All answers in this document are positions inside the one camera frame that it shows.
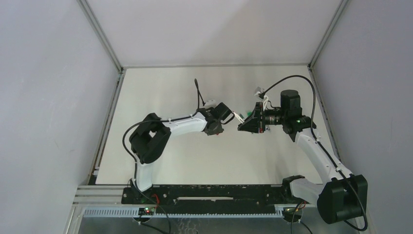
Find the white marker red tip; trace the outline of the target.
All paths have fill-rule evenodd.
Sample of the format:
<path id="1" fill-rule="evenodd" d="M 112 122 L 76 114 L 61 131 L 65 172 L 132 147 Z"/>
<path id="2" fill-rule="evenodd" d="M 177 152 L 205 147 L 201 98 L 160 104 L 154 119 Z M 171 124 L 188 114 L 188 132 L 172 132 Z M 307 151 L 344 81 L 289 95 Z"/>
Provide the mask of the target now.
<path id="1" fill-rule="evenodd" d="M 240 123 L 244 123 L 244 119 L 242 116 L 240 116 L 239 114 L 237 114 L 236 112 L 232 112 L 234 117 L 240 122 Z"/>

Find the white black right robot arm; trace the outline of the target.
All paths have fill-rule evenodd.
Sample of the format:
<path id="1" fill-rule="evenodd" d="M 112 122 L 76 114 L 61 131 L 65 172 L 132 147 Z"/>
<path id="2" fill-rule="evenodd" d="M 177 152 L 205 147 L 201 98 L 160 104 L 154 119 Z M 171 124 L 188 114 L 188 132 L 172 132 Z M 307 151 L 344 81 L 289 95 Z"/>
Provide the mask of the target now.
<path id="1" fill-rule="evenodd" d="M 261 134 L 270 125 L 281 125 L 283 131 L 307 155 L 322 183 L 310 182 L 302 175 L 284 178 L 282 187 L 289 197 L 299 198 L 317 207 L 327 224 L 366 218 L 368 183 L 364 176 L 354 175 L 325 146 L 315 123 L 302 113 L 300 96 L 296 90 L 281 92 L 281 105 L 267 108 L 264 90 L 255 91 L 260 101 L 252 113 L 238 125 L 239 131 Z"/>

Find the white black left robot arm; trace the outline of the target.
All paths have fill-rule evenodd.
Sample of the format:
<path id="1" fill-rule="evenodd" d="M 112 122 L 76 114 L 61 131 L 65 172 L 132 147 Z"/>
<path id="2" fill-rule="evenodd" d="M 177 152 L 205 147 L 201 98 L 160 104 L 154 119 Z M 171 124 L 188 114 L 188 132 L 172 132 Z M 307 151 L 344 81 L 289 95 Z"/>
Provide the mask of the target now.
<path id="1" fill-rule="evenodd" d="M 122 136 L 123 147 L 135 163 L 132 185 L 140 192 L 153 186 L 154 163 L 171 138 L 195 132 L 218 135 L 224 131 L 223 125 L 234 117 L 233 111 L 222 102 L 216 106 L 198 108 L 194 114 L 184 117 L 162 119 L 156 113 L 148 114 Z"/>

